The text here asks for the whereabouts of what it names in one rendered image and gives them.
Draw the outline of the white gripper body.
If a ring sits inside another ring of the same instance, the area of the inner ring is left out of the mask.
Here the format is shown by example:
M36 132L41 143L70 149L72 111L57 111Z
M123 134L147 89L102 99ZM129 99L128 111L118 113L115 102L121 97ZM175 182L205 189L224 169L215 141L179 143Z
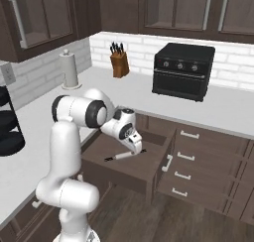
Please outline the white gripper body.
M139 133L135 133L129 137L132 146L132 153L138 155L142 151L142 137Z

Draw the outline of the open brown wooden drawer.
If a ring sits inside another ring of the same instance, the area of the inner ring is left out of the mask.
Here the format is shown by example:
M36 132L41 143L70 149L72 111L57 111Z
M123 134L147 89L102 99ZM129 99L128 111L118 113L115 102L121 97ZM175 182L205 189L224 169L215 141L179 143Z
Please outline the open brown wooden drawer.
M116 140L100 134L82 153L81 174L86 182L99 188L101 196L114 185L140 192L151 203L162 176L167 154L172 152L176 129L166 136L141 131L145 152L126 159L105 162L105 158L123 153L126 149Z

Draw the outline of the brown drawer front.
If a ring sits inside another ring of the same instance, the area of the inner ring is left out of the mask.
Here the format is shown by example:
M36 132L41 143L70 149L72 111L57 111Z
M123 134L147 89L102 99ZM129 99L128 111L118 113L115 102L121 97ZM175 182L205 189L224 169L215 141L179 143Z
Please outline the brown drawer front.
M182 130L191 134L199 134L199 139L197 140L182 136L180 134ZM194 146L200 149L210 148L212 150L224 151L226 153L239 154L243 156L249 140L212 130L180 125L178 127L176 143L179 146Z
M174 183L185 183L205 191L222 193L225 196L230 195L235 179L230 176L219 176L211 175L208 173L200 172L195 169L181 167L177 172L182 175L191 175L191 180L187 181L178 177L175 177L174 173L177 171L176 168L169 167L169 170L164 173L161 182L174 182Z
M195 156L194 161L179 158L177 153L181 152L186 156ZM237 154L230 154L224 151L212 150L210 148L195 148L190 146L176 147L173 154L172 168L177 171L181 167L191 168L211 175L230 176L235 178L238 169L243 161Z
M188 192L187 197L180 196L172 193L172 188L178 191ZM178 199L191 202L193 204L199 204L207 209L222 213L228 201L227 197L222 193L205 191L185 183L174 183L170 181L163 181L158 186L158 191Z

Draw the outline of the brown base cabinet under counter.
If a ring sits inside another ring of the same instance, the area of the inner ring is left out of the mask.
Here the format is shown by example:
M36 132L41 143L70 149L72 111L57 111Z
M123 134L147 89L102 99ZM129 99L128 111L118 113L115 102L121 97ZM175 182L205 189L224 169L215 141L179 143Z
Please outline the brown base cabinet under counter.
M21 210L0 230L0 242L53 242L61 233L60 210L37 201L33 195Z

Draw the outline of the wooden knife block with knives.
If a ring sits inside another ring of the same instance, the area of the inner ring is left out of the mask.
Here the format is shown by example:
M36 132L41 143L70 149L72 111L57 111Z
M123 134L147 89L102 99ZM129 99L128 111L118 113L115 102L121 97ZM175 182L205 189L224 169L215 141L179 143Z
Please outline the wooden knife block with knives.
M110 46L111 64L113 67L113 76L121 78L129 73L129 64L127 54L124 51L123 44L112 43Z

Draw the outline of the black toaster oven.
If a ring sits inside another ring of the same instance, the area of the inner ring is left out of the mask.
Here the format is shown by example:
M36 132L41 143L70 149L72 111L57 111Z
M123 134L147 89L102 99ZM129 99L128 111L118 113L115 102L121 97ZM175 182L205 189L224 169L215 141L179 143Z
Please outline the black toaster oven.
M154 56L152 92L203 102L214 47L167 43Z

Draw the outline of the white paper towel holder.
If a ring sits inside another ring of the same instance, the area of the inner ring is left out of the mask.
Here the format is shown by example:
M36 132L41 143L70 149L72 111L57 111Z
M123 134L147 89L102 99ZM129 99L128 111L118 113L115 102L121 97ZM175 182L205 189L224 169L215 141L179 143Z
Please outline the white paper towel holder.
M64 49L60 54L60 63L63 72L62 88L66 90L80 88L81 83L78 82L74 53L71 53L68 49Z

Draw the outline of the brown base cabinet run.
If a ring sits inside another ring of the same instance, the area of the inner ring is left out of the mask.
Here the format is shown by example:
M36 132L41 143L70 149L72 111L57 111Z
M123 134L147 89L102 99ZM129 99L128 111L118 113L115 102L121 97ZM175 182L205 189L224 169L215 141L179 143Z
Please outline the brown base cabinet run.
M227 215L254 225L254 140L243 156Z

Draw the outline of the brown glass-front wall cabinet door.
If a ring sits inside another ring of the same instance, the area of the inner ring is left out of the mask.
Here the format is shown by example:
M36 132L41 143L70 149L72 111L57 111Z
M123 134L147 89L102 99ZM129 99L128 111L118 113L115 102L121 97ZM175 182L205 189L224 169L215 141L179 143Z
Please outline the brown glass-front wall cabinet door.
M219 34L237 43L254 43L254 0L228 0Z
M206 0L139 0L139 31L202 30Z
M17 0L26 49L13 5L0 0L0 61L20 62L67 45L77 39L73 0Z

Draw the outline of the grey wall outlet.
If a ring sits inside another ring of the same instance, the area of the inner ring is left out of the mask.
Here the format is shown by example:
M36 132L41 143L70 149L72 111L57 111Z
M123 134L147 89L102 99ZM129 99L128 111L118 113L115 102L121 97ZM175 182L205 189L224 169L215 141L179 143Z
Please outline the grey wall outlet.
M4 77L5 83L10 85L16 81L16 77L13 71L13 67L9 62L0 64L0 71Z

